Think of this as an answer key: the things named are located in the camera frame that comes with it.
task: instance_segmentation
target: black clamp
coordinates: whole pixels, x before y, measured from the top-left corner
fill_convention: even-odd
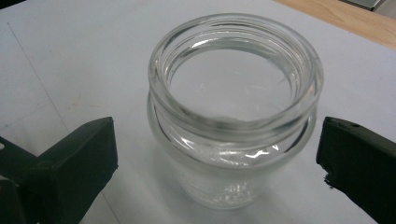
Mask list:
[[[118,168],[112,118],[88,122],[36,157],[0,137],[0,223],[77,224]]]
[[[327,117],[317,163],[325,181],[378,223],[396,223],[396,144],[359,124]]]

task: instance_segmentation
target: clear glass jar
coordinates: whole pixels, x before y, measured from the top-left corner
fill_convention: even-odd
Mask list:
[[[308,141],[323,74],[289,27],[219,14],[166,35],[148,79],[150,127],[180,186],[205,206],[234,209],[252,203]]]

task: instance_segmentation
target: jar rim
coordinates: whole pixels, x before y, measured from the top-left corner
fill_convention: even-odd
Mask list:
[[[188,109],[175,99],[167,87],[166,79],[163,78],[163,71],[166,71],[168,68],[162,67],[162,62],[167,59],[164,58],[163,53],[178,36],[188,32],[190,29],[213,22],[223,24],[230,22],[253,24],[258,30],[267,29],[277,35],[285,36],[290,42],[292,42],[292,44],[295,44],[295,46],[297,46],[297,48],[299,48],[299,50],[303,52],[305,57],[308,59],[305,62],[309,63],[310,66],[308,87],[305,88],[301,96],[293,101],[287,108],[277,114],[262,119],[248,121],[217,120],[205,117]],[[205,16],[185,22],[168,33],[160,41],[151,55],[148,65],[148,79],[150,94],[153,95],[153,99],[156,102],[155,105],[160,106],[171,119],[177,120],[181,127],[207,137],[210,137],[209,132],[213,133],[213,131],[224,133],[227,137],[235,137],[241,133],[246,133],[250,136],[253,133],[258,135],[261,135],[263,132],[273,133],[274,130],[285,128],[286,124],[286,126],[290,127],[290,125],[299,126],[305,122],[311,114],[310,112],[315,109],[316,103],[318,102],[318,97],[323,85],[323,71],[320,59],[313,47],[304,37],[288,26],[260,16],[227,13]]]

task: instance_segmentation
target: white surface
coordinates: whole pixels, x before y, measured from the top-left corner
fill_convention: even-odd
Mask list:
[[[261,15],[317,50],[325,85],[315,132],[250,207],[211,211],[187,199],[146,118],[147,66],[158,41],[190,19]],[[321,122],[357,122],[396,141],[396,51],[273,1],[27,1],[0,10],[0,135],[36,155],[79,125],[115,120],[120,168],[83,223],[375,223],[330,189],[315,162]]]

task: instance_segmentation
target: wooden edge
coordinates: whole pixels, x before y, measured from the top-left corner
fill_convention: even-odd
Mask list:
[[[396,49],[396,20],[338,0],[274,0],[386,47]]]

